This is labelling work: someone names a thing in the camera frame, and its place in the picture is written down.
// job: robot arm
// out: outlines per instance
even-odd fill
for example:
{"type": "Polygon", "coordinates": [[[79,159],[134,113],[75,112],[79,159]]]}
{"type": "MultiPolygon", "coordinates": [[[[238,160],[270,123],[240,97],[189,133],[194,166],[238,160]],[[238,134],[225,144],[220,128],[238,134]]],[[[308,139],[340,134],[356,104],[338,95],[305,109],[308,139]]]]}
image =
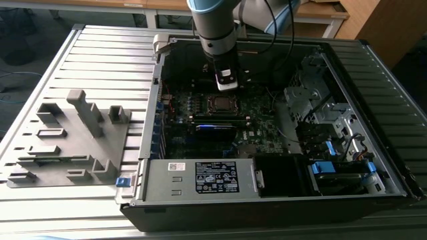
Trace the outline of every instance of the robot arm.
{"type": "MultiPolygon", "coordinates": [[[[288,0],[266,0],[274,14],[276,32],[289,24],[288,0]]],[[[293,12],[300,0],[290,0],[293,12]]],[[[244,4],[241,18],[244,23],[262,30],[274,32],[270,12],[264,0],[186,0],[200,42],[210,65],[213,66],[217,89],[229,91],[237,88],[237,34],[234,19],[240,16],[240,4],[244,4]]]]}

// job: warning label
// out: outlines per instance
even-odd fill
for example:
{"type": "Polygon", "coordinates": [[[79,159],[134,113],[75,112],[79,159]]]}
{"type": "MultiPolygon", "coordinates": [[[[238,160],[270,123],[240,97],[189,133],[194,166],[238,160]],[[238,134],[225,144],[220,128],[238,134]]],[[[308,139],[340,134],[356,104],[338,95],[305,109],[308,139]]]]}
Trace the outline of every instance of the warning label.
{"type": "Polygon", "coordinates": [[[238,193],[236,162],[196,162],[194,191],[198,194],[238,193]]]}

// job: motherboard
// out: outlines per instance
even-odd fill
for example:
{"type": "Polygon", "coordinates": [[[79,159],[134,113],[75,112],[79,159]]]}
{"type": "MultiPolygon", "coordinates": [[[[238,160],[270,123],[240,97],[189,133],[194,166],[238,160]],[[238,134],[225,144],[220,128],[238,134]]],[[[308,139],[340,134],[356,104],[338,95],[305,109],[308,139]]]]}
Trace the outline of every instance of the motherboard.
{"type": "Polygon", "coordinates": [[[221,93],[208,79],[169,80],[161,92],[165,158],[250,158],[284,152],[272,95],[278,92],[245,84],[221,93]]]}

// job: barcode sticker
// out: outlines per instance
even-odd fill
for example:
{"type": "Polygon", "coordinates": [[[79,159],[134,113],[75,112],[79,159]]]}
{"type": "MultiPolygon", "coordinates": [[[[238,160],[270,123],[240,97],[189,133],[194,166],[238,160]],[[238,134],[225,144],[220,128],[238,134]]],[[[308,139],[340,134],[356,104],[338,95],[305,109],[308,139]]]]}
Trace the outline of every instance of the barcode sticker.
{"type": "Polygon", "coordinates": [[[185,163],[184,162],[169,162],[166,169],[169,171],[185,171],[185,163]]]}
{"type": "Polygon", "coordinates": [[[142,7],[142,4],[123,3],[122,5],[123,5],[125,7],[137,7],[137,8],[141,8],[141,7],[142,7]]]}

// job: gray parts holder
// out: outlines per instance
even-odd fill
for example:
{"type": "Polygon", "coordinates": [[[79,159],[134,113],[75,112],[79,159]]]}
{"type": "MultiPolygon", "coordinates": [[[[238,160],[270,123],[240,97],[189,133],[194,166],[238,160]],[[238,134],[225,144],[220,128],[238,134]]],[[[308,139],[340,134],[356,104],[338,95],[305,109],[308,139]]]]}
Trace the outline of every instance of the gray parts holder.
{"type": "Polygon", "coordinates": [[[6,150],[15,158],[10,188],[114,184],[130,110],[98,109],[79,89],[65,97],[74,109],[42,103],[35,111],[38,128],[17,135],[6,150]]]}

